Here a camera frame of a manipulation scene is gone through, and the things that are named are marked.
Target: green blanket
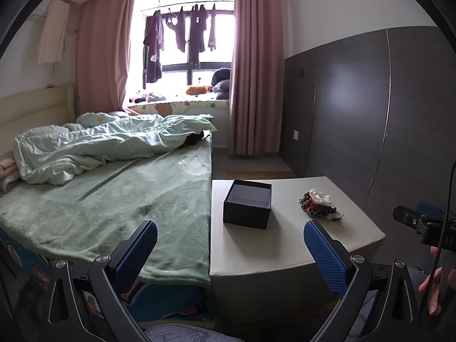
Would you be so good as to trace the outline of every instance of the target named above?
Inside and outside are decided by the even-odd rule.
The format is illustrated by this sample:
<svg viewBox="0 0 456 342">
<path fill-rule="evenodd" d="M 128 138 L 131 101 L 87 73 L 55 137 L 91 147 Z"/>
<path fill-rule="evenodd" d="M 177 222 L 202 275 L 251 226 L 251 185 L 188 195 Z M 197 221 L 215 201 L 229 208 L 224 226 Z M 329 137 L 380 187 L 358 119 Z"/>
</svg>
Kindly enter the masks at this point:
<svg viewBox="0 0 456 342">
<path fill-rule="evenodd" d="M 150 158 L 184 144 L 188 135 L 215 131 L 204 116 L 86 113 L 76 124 L 44 126 L 15 137 L 14 159 L 29 184 L 68 183 L 107 161 Z"/>
<path fill-rule="evenodd" d="M 149 159 L 109 162 L 64 186 L 20 183 L 0 198 L 0 227 L 50 258 L 90 263 L 144 219 L 158 242 L 140 280 L 209 287 L 211 142 Z"/>
</svg>

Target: orange plush toy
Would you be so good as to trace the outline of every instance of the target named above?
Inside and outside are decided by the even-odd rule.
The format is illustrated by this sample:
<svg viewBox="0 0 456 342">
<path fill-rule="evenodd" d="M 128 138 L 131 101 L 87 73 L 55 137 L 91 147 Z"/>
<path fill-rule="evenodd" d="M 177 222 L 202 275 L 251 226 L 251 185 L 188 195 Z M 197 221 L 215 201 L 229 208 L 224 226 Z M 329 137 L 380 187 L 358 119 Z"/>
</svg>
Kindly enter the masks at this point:
<svg viewBox="0 0 456 342">
<path fill-rule="evenodd" d="M 189 86 L 186 93 L 187 95 L 201 95 L 207 94 L 209 92 L 208 86 L 196 85 L 196 86 Z"/>
</svg>

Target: white towel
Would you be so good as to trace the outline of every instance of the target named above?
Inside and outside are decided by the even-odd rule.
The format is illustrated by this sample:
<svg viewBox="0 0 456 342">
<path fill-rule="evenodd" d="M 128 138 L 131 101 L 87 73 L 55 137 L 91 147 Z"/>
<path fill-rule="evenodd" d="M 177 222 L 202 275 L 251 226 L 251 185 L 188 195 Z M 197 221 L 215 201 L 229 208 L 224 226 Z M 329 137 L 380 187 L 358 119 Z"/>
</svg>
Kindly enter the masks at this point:
<svg viewBox="0 0 456 342">
<path fill-rule="evenodd" d="M 57 63 L 62 60 L 63 39 L 70 5 L 62 0 L 51 0 L 40 38 L 38 63 Z"/>
</svg>

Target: bedspread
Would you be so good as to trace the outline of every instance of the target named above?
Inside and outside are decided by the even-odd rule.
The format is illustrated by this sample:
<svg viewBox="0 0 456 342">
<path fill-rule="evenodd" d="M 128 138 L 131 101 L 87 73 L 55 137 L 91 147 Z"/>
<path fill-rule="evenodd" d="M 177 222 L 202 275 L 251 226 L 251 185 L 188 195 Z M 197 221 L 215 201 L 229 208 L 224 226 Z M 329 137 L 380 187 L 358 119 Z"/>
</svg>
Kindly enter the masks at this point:
<svg viewBox="0 0 456 342">
<path fill-rule="evenodd" d="M 90 263 L 144 219 L 158 242 L 139 281 L 209 289 L 210 137 L 154 158 L 110 162 L 64 186 L 20 183 L 0 199 L 0 228 L 49 258 Z"/>
</svg>

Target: bed frame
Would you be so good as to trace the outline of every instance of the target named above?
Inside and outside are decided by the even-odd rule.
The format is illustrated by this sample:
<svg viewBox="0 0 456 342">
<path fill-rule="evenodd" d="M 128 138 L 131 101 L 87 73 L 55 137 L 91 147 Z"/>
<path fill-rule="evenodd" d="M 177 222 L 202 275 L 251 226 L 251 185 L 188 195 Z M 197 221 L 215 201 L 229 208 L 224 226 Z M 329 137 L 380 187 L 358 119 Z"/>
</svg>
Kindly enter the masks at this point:
<svg viewBox="0 0 456 342">
<path fill-rule="evenodd" d="M 12 149 L 14 137 L 19 133 L 75 120 L 72 83 L 0 98 L 0 155 Z"/>
</svg>

